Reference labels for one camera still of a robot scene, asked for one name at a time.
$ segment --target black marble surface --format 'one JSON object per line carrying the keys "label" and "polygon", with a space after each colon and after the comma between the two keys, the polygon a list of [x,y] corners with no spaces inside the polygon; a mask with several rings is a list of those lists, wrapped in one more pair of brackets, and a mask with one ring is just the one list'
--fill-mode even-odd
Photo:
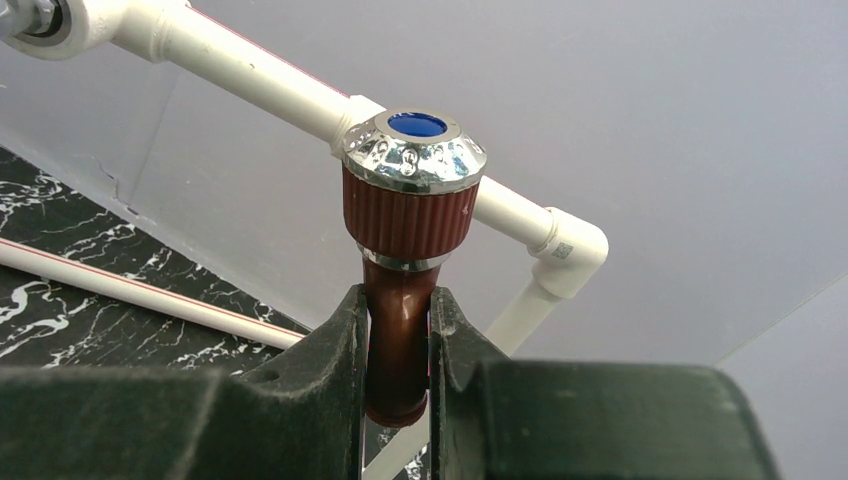
{"label": "black marble surface", "polygon": [[[0,148],[0,237],[307,333],[214,273]],[[0,367],[216,367],[239,375],[279,350],[0,266]],[[366,460],[395,431],[366,425]],[[399,479],[421,479],[418,455]]]}

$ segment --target blue indicator cap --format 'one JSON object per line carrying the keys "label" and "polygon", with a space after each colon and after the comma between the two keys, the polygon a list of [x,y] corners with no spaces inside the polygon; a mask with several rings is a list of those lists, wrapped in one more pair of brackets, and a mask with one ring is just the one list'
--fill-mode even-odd
{"label": "blue indicator cap", "polygon": [[388,124],[395,131],[412,137],[436,137],[448,131],[445,122],[426,113],[396,113],[389,117]]}

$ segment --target metal fitting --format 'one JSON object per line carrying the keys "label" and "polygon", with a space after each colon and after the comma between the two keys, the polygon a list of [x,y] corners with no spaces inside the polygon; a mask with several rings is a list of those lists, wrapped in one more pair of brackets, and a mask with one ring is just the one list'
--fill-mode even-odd
{"label": "metal fitting", "polygon": [[59,10],[55,0],[0,0],[0,40],[49,33]]}
{"label": "metal fitting", "polygon": [[59,10],[55,0],[30,0],[35,10],[33,22],[24,33],[29,35],[44,35],[49,32],[53,24],[53,15]]}
{"label": "metal fitting", "polygon": [[486,153],[459,124],[426,110],[393,109],[344,136],[345,167],[370,185],[399,193],[438,195],[476,185]]}
{"label": "metal fitting", "polygon": [[368,248],[356,244],[359,251],[362,252],[362,256],[366,259],[376,263],[377,265],[388,268],[389,270],[396,270],[399,272],[424,272],[427,270],[432,270],[439,265],[445,263],[450,257],[450,253],[446,253],[444,255],[439,255],[434,258],[427,258],[424,260],[400,260],[393,257],[388,257],[385,255],[380,255],[373,250],[369,250]]}

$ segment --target valve knob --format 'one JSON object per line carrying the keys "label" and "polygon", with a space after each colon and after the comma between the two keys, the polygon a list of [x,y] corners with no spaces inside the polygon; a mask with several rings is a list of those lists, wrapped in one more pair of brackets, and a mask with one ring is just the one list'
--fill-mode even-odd
{"label": "valve knob", "polygon": [[468,234],[486,153],[425,110],[384,111],[344,142],[345,226],[362,252],[371,314],[365,409],[407,426],[427,404],[430,295]]}

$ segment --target white ppr pipe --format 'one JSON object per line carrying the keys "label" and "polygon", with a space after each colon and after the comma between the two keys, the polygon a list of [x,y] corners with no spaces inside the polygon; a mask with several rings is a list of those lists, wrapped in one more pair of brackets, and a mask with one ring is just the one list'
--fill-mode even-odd
{"label": "white ppr pipe", "polygon": [[303,338],[300,333],[6,239],[0,239],[0,264],[280,349]]}
{"label": "white ppr pipe", "polygon": [[350,99],[204,14],[174,2],[133,1],[113,43],[169,60],[325,142]]}
{"label": "white ppr pipe", "polygon": [[489,177],[480,180],[472,216],[529,248],[544,245],[553,229],[550,212]]}
{"label": "white ppr pipe", "polygon": [[399,431],[362,471],[362,480],[392,480],[430,441],[430,405],[417,422]]}
{"label": "white ppr pipe", "polygon": [[486,330],[486,338],[510,357],[562,299],[532,279]]}

